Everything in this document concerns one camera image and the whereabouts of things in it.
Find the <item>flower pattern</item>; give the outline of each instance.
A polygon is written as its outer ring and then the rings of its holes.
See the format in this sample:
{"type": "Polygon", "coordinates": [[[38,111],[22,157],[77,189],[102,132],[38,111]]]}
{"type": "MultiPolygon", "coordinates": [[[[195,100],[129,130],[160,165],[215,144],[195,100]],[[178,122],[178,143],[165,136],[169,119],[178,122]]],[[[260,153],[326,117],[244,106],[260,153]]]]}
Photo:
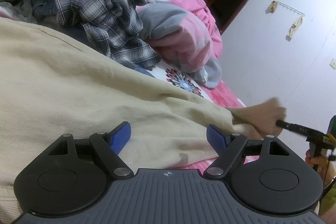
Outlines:
{"type": "Polygon", "coordinates": [[[201,89],[195,86],[185,74],[182,74],[176,69],[166,69],[166,75],[168,77],[167,81],[171,82],[174,86],[178,86],[181,89],[190,91],[197,94],[198,96],[203,97],[201,89]]]}

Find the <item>gray ribbed surface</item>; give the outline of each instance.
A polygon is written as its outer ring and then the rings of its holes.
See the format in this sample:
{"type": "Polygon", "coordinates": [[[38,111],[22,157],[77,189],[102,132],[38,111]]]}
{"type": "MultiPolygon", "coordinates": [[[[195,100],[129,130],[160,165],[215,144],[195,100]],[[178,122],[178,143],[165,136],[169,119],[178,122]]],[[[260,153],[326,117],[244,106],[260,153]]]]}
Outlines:
{"type": "Polygon", "coordinates": [[[314,213],[275,218],[238,203],[225,185],[199,176],[197,170],[139,170],[112,184],[106,196],[88,210],[62,219],[23,215],[17,224],[318,224],[314,213]]]}

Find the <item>green fabric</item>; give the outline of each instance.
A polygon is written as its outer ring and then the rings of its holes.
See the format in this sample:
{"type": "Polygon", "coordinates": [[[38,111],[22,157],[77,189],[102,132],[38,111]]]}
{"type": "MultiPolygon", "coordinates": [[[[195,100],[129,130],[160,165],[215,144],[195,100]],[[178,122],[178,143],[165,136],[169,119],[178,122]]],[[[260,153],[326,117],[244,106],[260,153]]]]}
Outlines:
{"type": "Polygon", "coordinates": [[[321,202],[319,215],[324,215],[332,206],[336,204],[336,184],[325,195],[321,202]]]}

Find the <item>person's hand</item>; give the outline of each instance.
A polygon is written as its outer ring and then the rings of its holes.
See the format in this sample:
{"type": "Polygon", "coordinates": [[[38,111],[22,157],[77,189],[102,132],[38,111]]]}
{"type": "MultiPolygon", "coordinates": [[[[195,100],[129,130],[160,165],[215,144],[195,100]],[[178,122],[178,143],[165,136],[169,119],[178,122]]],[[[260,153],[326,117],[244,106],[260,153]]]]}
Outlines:
{"type": "Polygon", "coordinates": [[[332,164],[332,162],[328,164],[328,159],[323,156],[310,158],[309,150],[306,152],[305,161],[310,167],[313,167],[315,164],[319,166],[317,173],[321,176],[322,180],[324,181],[324,187],[328,186],[331,183],[332,179],[336,175],[334,165],[332,164]]]}

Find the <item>silver screw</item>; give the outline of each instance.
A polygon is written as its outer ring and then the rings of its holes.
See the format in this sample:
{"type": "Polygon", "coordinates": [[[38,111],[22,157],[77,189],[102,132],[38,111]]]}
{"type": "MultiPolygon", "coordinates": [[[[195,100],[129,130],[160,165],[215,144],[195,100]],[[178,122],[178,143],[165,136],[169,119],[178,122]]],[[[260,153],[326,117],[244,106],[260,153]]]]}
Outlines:
{"type": "Polygon", "coordinates": [[[212,176],[220,176],[224,173],[224,171],[222,168],[219,167],[210,167],[209,169],[207,169],[207,173],[212,176]]]}
{"type": "Polygon", "coordinates": [[[131,173],[131,170],[125,167],[120,167],[120,168],[115,169],[113,173],[117,176],[124,177],[124,176],[129,175],[131,173]]]}

